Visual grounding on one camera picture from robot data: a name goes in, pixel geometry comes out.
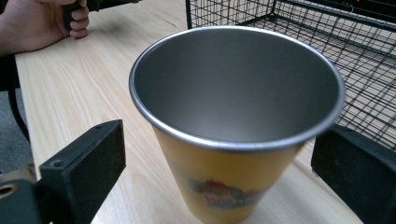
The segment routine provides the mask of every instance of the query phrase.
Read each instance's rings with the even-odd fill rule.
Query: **finger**
[[[90,19],[85,18],[84,20],[81,20],[81,21],[70,22],[70,27],[73,30],[82,30],[82,29],[87,28],[88,24],[90,24]]]
[[[74,38],[82,38],[88,35],[87,29],[82,29],[82,30],[71,30],[70,31],[70,36],[73,36]]]
[[[88,18],[88,14],[90,11],[87,7],[79,7],[76,10],[72,11],[72,18],[75,21],[80,21]]]
[[[78,0],[80,6],[85,7],[87,6],[87,0]]]
[[[76,0],[35,0],[37,3],[50,3],[50,2],[55,2],[59,5],[70,5],[74,2],[76,2]]]

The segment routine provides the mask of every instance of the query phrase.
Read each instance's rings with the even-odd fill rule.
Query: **printed graphic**
[[[203,194],[209,206],[222,209],[232,209],[255,203],[266,191],[254,189],[242,191],[215,180],[206,180],[205,182],[189,180],[189,186],[195,192]]]

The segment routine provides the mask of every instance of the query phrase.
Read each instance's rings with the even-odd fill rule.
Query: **black wire grid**
[[[370,0],[186,0],[188,27],[246,25],[297,38],[338,68],[338,124],[396,150],[396,3]]]

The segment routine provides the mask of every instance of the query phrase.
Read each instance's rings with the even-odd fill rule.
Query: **light wood tabletop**
[[[128,86],[150,44],[187,29],[183,0],[144,0],[90,14],[89,35],[17,55],[38,165],[92,126],[122,119],[127,167],[93,223],[201,223],[184,204]],[[312,172],[309,142],[243,223],[361,223]]]

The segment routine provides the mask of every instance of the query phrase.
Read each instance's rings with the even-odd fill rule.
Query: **cup rim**
[[[251,142],[251,143],[220,141],[220,140],[216,140],[216,139],[194,136],[189,133],[183,133],[181,130],[178,130],[177,128],[168,125],[163,120],[154,116],[144,106],[144,104],[142,103],[142,101],[140,100],[140,98],[136,92],[136,89],[134,88],[134,84],[135,84],[134,78],[136,76],[136,69],[139,66],[139,64],[141,64],[141,62],[143,60],[145,60],[145,58],[148,56],[148,54],[150,54],[153,50],[158,48],[163,43],[167,42],[169,39],[173,39],[173,38],[175,38],[177,36],[181,36],[181,35],[205,31],[205,30],[220,30],[220,29],[245,30],[245,31],[249,31],[249,32],[259,32],[259,33],[263,33],[266,35],[278,36],[283,39],[289,40],[295,44],[298,44],[298,45],[308,49],[312,53],[316,54],[332,70],[332,73],[334,75],[334,78],[336,80],[336,83],[337,83],[337,86],[339,89],[338,96],[337,96],[336,102],[334,104],[334,107],[332,108],[332,111],[325,117],[325,119],[323,119],[318,124],[310,127],[309,129],[306,129],[304,132],[297,133],[290,137],[279,139],[279,140],[268,141],[268,142]],[[344,81],[341,78],[340,74],[338,73],[337,69],[325,56],[323,56],[321,53],[319,53],[316,49],[313,49],[311,46],[305,44],[304,42],[301,42],[300,40],[294,39],[287,35],[282,35],[280,33],[263,30],[260,28],[236,26],[236,25],[218,25],[218,26],[207,26],[207,27],[193,28],[193,29],[190,29],[187,31],[169,35],[169,36],[155,42],[154,44],[149,46],[147,49],[145,49],[140,54],[140,56],[136,59],[136,61],[134,62],[134,65],[131,69],[131,73],[129,76],[129,90],[130,90],[131,97],[134,101],[134,104],[137,107],[137,109],[139,110],[139,112],[151,123],[151,125],[153,125],[157,129],[175,137],[178,140],[181,140],[183,142],[186,142],[186,143],[198,146],[198,147],[204,147],[204,148],[209,148],[209,149],[218,150],[218,151],[229,151],[229,152],[238,152],[238,153],[240,153],[240,152],[244,152],[244,153],[265,152],[265,151],[287,149],[287,148],[303,145],[306,141],[325,132],[331,126],[333,126],[333,123],[338,118],[339,114],[341,113],[341,111],[344,107],[345,97],[346,97]]]

